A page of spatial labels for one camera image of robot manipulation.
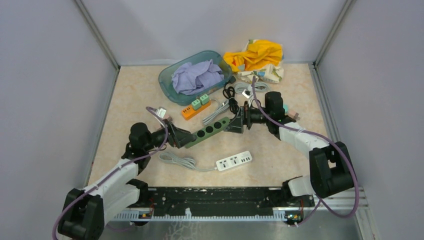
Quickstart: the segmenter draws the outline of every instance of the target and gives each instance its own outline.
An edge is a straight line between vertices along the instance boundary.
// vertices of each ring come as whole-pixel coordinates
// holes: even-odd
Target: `white wall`
[[[384,240],[422,239],[424,2],[357,1],[320,66]]]
[[[286,61],[313,61],[345,0],[84,0],[121,65],[166,64],[248,39],[283,44]]]
[[[51,239],[115,70],[70,0],[1,1],[0,33],[0,239]]]

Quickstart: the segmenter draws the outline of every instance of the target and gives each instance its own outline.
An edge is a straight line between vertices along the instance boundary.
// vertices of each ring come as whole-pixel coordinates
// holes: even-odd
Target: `white plastic bracket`
[[[139,167],[135,163],[130,163],[123,167],[129,161],[131,160],[120,159],[116,166],[103,175],[102,178],[83,189],[87,191],[95,187],[96,189],[90,195],[99,195],[103,199],[104,224],[107,224],[115,215],[139,199],[140,190],[135,186],[127,185],[131,179],[138,175]],[[119,170],[99,186],[99,183],[116,169]]]
[[[294,197],[303,195],[314,195],[315,191],[311,185],[311,176],[301,176],[288,181],[291,195]]]
[[[307,159],[309,159],[309,152],[314,148],[325,148],[329,145],[328,142],[308,133],[303,132],[302,128],[297,122],[289,122],[284,126],[298,129],[298,131],[289,130],[284,127],[279,127],[279,139],[289,143],[301,152]]]

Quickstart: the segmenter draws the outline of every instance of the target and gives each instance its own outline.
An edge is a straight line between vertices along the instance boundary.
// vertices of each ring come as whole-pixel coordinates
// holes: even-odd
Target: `blue plastic basket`
[[[172,75],[181,65],[188,62],[195,65],[200,62],[208,61],[211,59],[214,64],[218,65],[221,68],[222,74],[224,75],[222,81],[194,95],[185,95],[182,93],[177,93],[175,91],[174,86],[172,85]],[[231,71],[231,67],[223,60],[221,55],[215,51],[207,50],[199,52],[162,70],[159,74],[159,84],[163,93],[169,100],[180,106],[187,106],[191,104],[194,100],[196,100],[198,97],[204,94],[211,94],[216,90],[224,87],[225,83],[231,78],[232,75],[233,72]]]

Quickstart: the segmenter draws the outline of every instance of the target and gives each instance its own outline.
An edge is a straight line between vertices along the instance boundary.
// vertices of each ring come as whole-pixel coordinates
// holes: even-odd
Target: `cloth pile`
[[[224,79],[221,68],[212,59],[193,65],[181,65],[172,75],[172,86],[177,93],[195,95]]]
[[[226,52],[224,61],[231,66],[238,79],[251,83],[253,76],[269,83],[279,83],[284,70],[281,67],[283,47],[269,40],[249,40],[241,52]]]

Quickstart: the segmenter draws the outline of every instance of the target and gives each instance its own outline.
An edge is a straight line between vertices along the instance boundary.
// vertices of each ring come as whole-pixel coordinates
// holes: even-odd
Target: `white power cord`
[[[253,101],[254,101],[254,98],[253,97],[251,97],[251,98],[249,98],[249,100],[247,100],[247,103],[249,104],[249,107],[252,106]]]
[[[251,84],[247,82],[237,82],[234,85],[234,90],[236,94],[242,94],[245,89],[247,89]],[[271,90],[270,86],[265,82],[258,81],[254,84],[254,90],[257,93],[265,93]]]
[[[221,113],[225,112],[230,107],[230,105],[229,105],[230,101],[228,99],[225,100],[222,104],[218,100],[215,100],[215,99],[211,99],[211,101],[217,102],[218,107],[216,108],[216,110],[211,115],[203,118],[202,122],[203,122],[204,126],[210,124],[214,120],[214,118],[216,118]]]
[[[181,166],[183,168],[186,169],[190,169],[190,170],[197,170],[199,172],[209,172],[209,171],[214,171],[214,170],[218,170],[217,167],[214,168],[209,168],[209,169],[202,169],[202,168],[197,168],[196,167],[196,160],[194,160],[194,158],[192,157],[179,157],[171,152],[162,152],[159,154],[159,159],[166,163],[166,164],[175,164],[178,166]]]

